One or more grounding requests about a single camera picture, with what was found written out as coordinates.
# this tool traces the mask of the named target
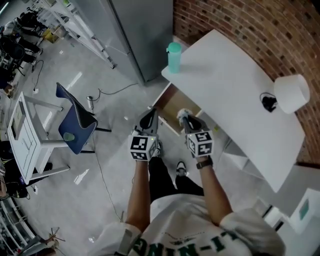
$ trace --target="white t-shirt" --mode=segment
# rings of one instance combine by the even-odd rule
[[[141,233],[126,223],[107,225],[90,256],[283,256],[279,235],[253,209],[230,213],[215,226],[203,196],[169,195],[151,204],[151,223]]]

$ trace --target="white table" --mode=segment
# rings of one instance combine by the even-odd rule
[[[25,119],[23,121],[18,140],[15,140],[12,131],[12,124],[19,102],[22,102]],[[31,180],[61,173],[70,169],[69,166],[65,166],[44,172],[44,168],[53,149],[68,147],[68,145],[63,140],[48,139],[47,133],[37,115],[36,109],[34,108],[32,112],[30,104],[32,104],[33,107],[34,105],[41,105],[58,111],[62,111],[63,109],[60,106],[24,96],[23,92],[21,92],[17,99],[10,118],[7,134],[14,158],[26,184],[29,184],[29,181]]]
[[[263,108],[260,94],[273,82],[251,57],[213,30],[182,54],[180,73],[166,67],[162,75],[231,137],[275,192],[280,189],[305,133],[295,114]]]

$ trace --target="white cylindrical object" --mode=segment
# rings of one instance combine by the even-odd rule
[[[274,95],[279,107],[287,114],[297,111],[310,100],[308,83],[300,74],[277,78]]]

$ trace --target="chair seat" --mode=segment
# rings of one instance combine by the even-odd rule
[[[67,113],[66,117],[60,124],[58,130],[62,138],[64,137],[65,133],[70,133],[74,135],[74,140],[66,141],[65,143],[76,155],[78,155],[81,152],[84,145],[87,143],[92,133],[95,131],[96,126],[97,123],[94,122],[90,124],[87,128],[82,128],[79,125],[76,109],[74,106],[72,106],[69,112]]]

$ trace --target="blue chair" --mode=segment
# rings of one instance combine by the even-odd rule
[[[72,103],[68,114],[59,126],[59,133],[64,137],[65,133],[74,135],[74,140],[65,143],[76,155],[80,153],[95,153],[95,151],[82,150],[94,131],[111,133],[110,129],[97,128],[98,121],[93,117],[94,114],[87,111],[77,99],[71,95],[60,83],[56,83],[55,95],[58,98],[68,99]]]

